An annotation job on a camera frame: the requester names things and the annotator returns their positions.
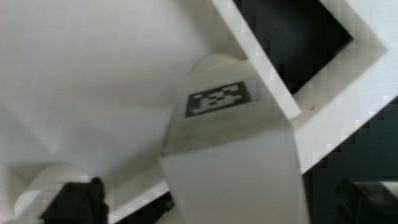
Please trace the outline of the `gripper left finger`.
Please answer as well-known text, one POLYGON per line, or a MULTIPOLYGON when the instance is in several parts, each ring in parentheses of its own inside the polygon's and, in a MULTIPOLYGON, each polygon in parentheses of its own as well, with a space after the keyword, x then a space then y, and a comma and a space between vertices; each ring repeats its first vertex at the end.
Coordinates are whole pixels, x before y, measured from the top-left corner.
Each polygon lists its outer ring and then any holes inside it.
POLYGON ((99 177, 65 185, 40 219, 45 224, 109 224, 106 184, 99 177))

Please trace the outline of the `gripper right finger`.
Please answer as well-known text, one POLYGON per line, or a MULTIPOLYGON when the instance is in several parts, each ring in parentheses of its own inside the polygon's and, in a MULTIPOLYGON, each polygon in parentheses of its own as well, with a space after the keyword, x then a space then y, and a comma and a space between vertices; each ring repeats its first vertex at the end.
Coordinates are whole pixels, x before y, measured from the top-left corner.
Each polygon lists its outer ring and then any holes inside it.
POLYGON ((337 187, 338 224, 398 224, 398 181, 353 181, 337 187))

